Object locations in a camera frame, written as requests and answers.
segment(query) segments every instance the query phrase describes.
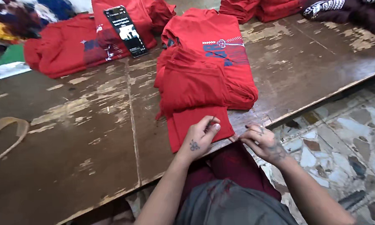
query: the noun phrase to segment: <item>forearm tattoo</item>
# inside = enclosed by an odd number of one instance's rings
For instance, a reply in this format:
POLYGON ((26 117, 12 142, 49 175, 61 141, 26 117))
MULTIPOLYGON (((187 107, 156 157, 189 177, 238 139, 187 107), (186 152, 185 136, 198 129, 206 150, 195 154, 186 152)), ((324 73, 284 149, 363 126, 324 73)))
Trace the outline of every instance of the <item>forearm tattoo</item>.
POLYGON ((200 146, 197 144, 197 142, 193 141, 193 139, 192 139, 191 142, 190 142, 190 150, 194 151, 194 150, 198 150, 198 149, 200 149, 200 146))
POLYGON ((281 159, 284 159, 286 157, 286 151, 285 148, 282 146, 282 144, 274 140, 274 145, 271 147, 266 147, 270 152, 270 159, 273 161, 279 161, 281 159))

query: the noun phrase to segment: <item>stack of folded t-shirts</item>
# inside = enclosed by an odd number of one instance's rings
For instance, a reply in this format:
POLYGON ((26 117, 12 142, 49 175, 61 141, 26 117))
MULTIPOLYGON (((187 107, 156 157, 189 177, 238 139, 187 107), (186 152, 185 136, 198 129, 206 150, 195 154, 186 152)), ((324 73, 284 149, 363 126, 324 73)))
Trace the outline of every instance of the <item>stack of folded t-shirts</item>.
POLYGON ((234 135, 226 110, 249 110, 258 97, 237 19, 192 8, 173 17, 161 39, 166 49, 157 59, 157 118, 167 118, 172 151, 206 115, 221 121, 213 142, 234 135))
POLYGON ((221 0, 220 13, 234 16, 244 24, 255 16, 260 0, 221 0))
MULTIPOLYGON (((31 69, 58 78, 88 67, 130 55, 103 10, 119 6, 117 0, 93 0, 94 14, 80 14, 70 20, 50 23, 41 39, 25 43, 25 61, 31 69)), ((123 0, 137 32, 150 49, 157 45, 151 31, 161 32, 175 15, 175 5, 164 0, 123 0)))
POLYGON ((300 11, 302 0, 262 0, 256 16, 263 23, 293 15, 300 11))
POLYGON ((375 34, 375 0, 308 0, 301 13, 309 20, 350 22, 375 34))

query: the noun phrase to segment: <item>tattooed hand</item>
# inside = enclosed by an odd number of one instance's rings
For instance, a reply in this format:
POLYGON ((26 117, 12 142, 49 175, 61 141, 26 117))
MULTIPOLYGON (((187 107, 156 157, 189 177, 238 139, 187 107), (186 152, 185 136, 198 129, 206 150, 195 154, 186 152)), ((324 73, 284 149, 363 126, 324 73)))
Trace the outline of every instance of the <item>tattooed hand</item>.
POLYGON ((219 123, 217 117, 205 116, 197 124, 191 125, 178 154, 183 155, 189 163, 200 158, 209 151, 212 139, 221 128, 219 123))
POLYGON ((282 144, 275 139, 272 131, 255 123, 246 126, 246 128, 246 132, 239 138, 258 157, 278 167, 289 156, 282 144))

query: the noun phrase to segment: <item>phone screen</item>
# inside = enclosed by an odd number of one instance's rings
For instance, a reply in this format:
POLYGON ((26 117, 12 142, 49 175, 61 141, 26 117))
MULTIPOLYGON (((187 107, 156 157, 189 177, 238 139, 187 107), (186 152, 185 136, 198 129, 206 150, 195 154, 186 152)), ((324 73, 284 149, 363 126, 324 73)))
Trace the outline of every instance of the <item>phone screen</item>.
POLYGON ((147 49, 141 41, 136 31, 135 25, 125 7, 117 6, 104 10, 105 16, 108 18, 115 31, 120 35, 125 46, 129 49, 132 57, 138 57, 147 54, 147 49))

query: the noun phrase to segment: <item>worn table surface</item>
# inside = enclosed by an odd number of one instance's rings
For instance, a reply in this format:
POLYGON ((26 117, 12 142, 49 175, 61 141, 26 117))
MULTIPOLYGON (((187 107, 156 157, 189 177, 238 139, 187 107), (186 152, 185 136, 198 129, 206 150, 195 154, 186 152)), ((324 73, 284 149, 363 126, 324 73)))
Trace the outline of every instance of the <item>worn table surface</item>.
MULTIPOLYGON (((213 8, 212 1, 179 2, 213 8)), ((241 26, 259 100, 229 111, 237 134, 248 121, 276 123, 375 75, 375 35, 300 15, 241 26)), ((160 45, 62 79, 37 72, 0 80, 0 118, 31 122, 0 160, 0 224, 61 224, 164 173, 173 155, 153 88, 160 45)), ((15 130, 0 133, 0 152, 15 130)), ((221 141, 213 151, 226 145, 221 141)))

